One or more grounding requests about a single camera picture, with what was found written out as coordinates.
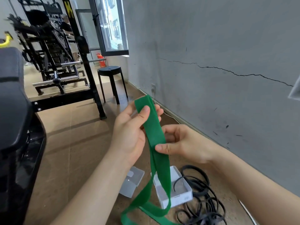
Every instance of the round stool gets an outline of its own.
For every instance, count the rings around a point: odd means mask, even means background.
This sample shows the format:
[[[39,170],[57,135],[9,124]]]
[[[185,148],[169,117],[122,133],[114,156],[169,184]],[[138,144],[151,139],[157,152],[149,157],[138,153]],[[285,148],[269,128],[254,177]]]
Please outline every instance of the round stool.
[[[115,87],[115,80],[114,80],[114,75],[117,74],[121,74],[122,77],[122,81],[123,81],[123,85],[124,85],[124,89],[125,89],[125,93],[126,93],[126,97],[128,98],[127,95],[127,91],[126,91],[126,86],[125,86],[125,81],[124,81],[124,77],[123,77],[123,73],[122,73],[122,69],[119,66],[108,66],[108,67],[104,67],[104,68],[100,68],[97,70],[98,73],[98,77],[99,77],[99,81],[100,81],[100,86],[101,86],[101,91],[102,91],[102,95],[103,95],[103,100],[105,102],[105,97],[104,97],[104,91],[103,91],[103,87],[102,87],[102,82],[101,82],[101,77],[100,76],[108,76],[110,78],[110,84],[112,86],[112,93],[115,97],[115,100],[117,102],[117,104],[120,104],[119,101],[119,97],[117,94],[117,88]]]

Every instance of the crack in wall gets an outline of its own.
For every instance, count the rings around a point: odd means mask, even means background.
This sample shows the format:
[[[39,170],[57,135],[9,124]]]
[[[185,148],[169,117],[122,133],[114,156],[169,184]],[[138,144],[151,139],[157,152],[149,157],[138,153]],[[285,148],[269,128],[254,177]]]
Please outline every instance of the crack in wall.
[[[195,63],[195,62],[192,62],[192,63],[185,63],[185,62],[181,62],[181,61],[168,61],[168,62],[179,62],[179,63],[181,63],[181,64],[186,64],[186,65],[197,64],[197,63]],[[220,69],[220,70],[224,70],[224,71],[230,72],[230,73],[232,73],[232,74],[234,74],[234,75],[236,75],[236,76],[261,76],[261,77],[263,77],[263,78],[265,78],[265,79],[272,80],[272,81],[277,81],[277,82],[283,83],[283,84],[285,84],[285,85],[287,85],[287,86],[290,86],[290,87],[293,87],[293,86],[294,86],[294,85],[289,85],[289,84],[287,84],[287,83],[285,83],[285,82],[283,82],[283,81],[280,81],[280,80],[274,80],[274,79],[268,78],[268,77],[263,76],[263,75],[261,75],[261,74],[239,75],[239,74],[234,73],[233,71],[226,70],[226,69],[219,68],[219,67],[209,67],[209,66],[201,67],[201,66],[199,66],[199,65],[197,65],[197,66],[198,66],[199,68],[201,68],[201,69],[211,68],[211,69]]]

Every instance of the left hand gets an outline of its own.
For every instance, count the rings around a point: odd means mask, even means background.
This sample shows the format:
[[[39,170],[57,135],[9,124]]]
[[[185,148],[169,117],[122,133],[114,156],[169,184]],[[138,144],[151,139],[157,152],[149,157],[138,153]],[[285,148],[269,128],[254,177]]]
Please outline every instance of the left hand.
[[[163,109],[157,104],[155,104],[155,109],[158,119],[161,121],[160,116],[163,114]],[[131,117],[135,110],[136,107],[132,102],[117,116],[109,149],[109,151],[123,157],[130,167],[142,154],[146,141],[142,125],[147,121],[150,114],[149,106],[144,106],[137,116]]]

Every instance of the window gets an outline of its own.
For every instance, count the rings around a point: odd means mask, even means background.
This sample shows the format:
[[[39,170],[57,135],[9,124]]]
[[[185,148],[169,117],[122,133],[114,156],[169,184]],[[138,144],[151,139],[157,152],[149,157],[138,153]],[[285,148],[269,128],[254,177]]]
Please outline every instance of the window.
[[[103,56],[128,55],[122,0],[89,0]]]
[[[112,9],[115,6],[115,0],[107,0],[108,6]]]
[[[115,38],[120,38],[118,19],[116,19],[112,22],[112,27],[113,27],[113,34],[114,34]]]

